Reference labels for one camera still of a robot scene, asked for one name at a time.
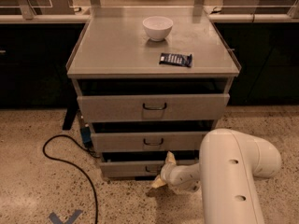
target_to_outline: terrazzo floor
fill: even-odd
[[[73,166],[47,159],[44,143],[60,133],[81,143],[78,121],[62,131],[65,110],[0,110],[0,223],[94,223],[86,177]],[[228,106],[218,128],[265,138],[282,156],[273,178],[255,182],[266,224],[299,223],[299,106]],[[66,138],[46,148],[72,161],[92,179],[99,223],[202,224],[201,191],[151,189],[150,181],[104,180],[99,160]]]

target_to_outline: drawer handle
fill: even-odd
[[[150,170],[149,168],[148,168],[148,166],[146,166],[146,171],[148,172],[148,173],[160,173],[161,172],[161,169],[162,169],[162,167],[157,167],[157,169],[156,170]]]
[[[143,139],[143,144],[145,144],[146,146],[160,146],[163,142],[163,138],[161,139],[160,143],[147,142],[145,138]]]
[[[148,107],[143,103],[143,108],[147,110],[165,110],[167,108],[167,103],[164,103],[164,106],[162,107]]]

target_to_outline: bottom drawer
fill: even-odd
[[[192,165],[198,160],[178,160],[177,165]],[[164,161],[117,161],[100,164],[104,177],[156,176],[161,172]]]

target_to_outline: black packaged snack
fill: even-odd
[[[190,68],[192,67],[192,55],[161,53],[159,64],[171,64]]]

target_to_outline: black cabinet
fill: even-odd
[[[299,23],[216,23],[242,69],[230,105],[299,104]]]
[[[80,24],[0,24],[0,108],[67,107]]]

